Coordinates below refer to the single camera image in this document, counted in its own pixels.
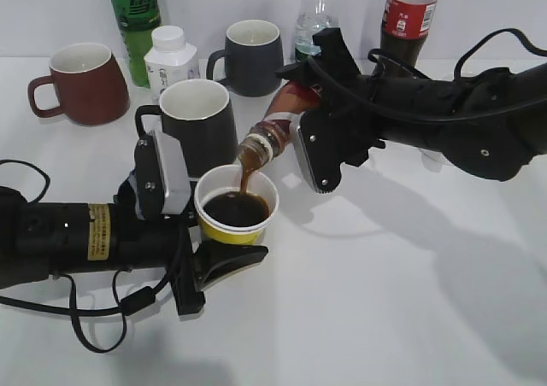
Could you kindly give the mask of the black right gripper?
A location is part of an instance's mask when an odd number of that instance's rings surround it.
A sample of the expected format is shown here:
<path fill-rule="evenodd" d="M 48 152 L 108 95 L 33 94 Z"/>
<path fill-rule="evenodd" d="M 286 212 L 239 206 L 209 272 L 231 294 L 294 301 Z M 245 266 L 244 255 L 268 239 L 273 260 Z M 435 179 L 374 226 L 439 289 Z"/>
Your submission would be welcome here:
<path fill-rule="evenodd" d="M 325 28 L 312 42 L 319 47 L 317 54 L 299 56 L 276 72 L 286 83 L 274 96 L 274 112 L 296 116 L 319 109 L 342 119 L 359 106 L 356 83 L 361 72 L 340 28 Z"/>

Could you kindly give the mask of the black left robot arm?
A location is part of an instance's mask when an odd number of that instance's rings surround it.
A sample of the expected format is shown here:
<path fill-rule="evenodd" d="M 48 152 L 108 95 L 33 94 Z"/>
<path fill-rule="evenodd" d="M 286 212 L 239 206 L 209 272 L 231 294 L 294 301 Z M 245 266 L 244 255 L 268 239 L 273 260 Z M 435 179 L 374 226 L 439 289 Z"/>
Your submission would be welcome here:
<path fill-rule="evenodd" d="M 124 181 L 106 204 L 27 201 L 17 190 L 1 189 L 1 286 L 4 289 L 72 277 L 87 272 L 164 269 L 158 284 L 117 299 L 105 309 L 80 309 L 71 294 L 68 307 L 46 306 L 2 297 L 1 303 L 41 313 L 70 317 L 133 315 L 156 302 L 169 286 L 180 315 L 199 313 L 203 289 L 231 272 L 260 263 L 263 245 L 215 240 L 194 249 L 186 213 L 139 219 L 135 184 Z"/>

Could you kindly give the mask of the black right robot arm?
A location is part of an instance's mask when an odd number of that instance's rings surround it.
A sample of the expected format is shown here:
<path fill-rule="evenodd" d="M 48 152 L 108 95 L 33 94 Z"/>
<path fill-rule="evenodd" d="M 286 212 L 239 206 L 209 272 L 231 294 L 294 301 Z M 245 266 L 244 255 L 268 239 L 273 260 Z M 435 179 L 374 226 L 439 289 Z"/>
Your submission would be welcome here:
<path fill-rule="evenodd" d="M 545 65 L 465 77 L 459 60 L 452 80 L 439 80 L 377 48 L 368 52 L 376 71 L 365 75 L 339 29 L 314 41 L 318 55 L 277 74 L 320 95 L 293 125 L 299 166 L 319 193 L 338 187 L 342 165 L 359 167 L 389 142 L 438 152 L 465 173 L 502 182 L 546 152 Z"/>

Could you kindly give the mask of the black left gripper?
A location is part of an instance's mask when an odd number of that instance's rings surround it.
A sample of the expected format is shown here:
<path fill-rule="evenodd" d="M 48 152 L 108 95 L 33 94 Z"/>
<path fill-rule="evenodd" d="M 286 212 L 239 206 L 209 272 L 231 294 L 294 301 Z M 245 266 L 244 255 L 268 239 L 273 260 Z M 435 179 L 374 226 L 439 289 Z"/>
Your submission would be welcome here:
<path fill-rule="evenodd" d="M 200 313 L 205 305 L 204 288 L 247 266 L 262 262 L 268 254 L 263 245 L 236 245 L 214 240 L 203 242 L 193 252 L 189 229 L 197 225 L 193 204 L 197 181 L 183 176 L 181 196 L 175 210 L 168 202 L 161 177 L 141 181 L 130 172 L 115 196 L 117 254 L 130 269 L 163 266 L 164 277 L 121 300 L 121 311 L 129 316 L 156 302 L 157 294 L 171 286 L 180 316 Z"/>

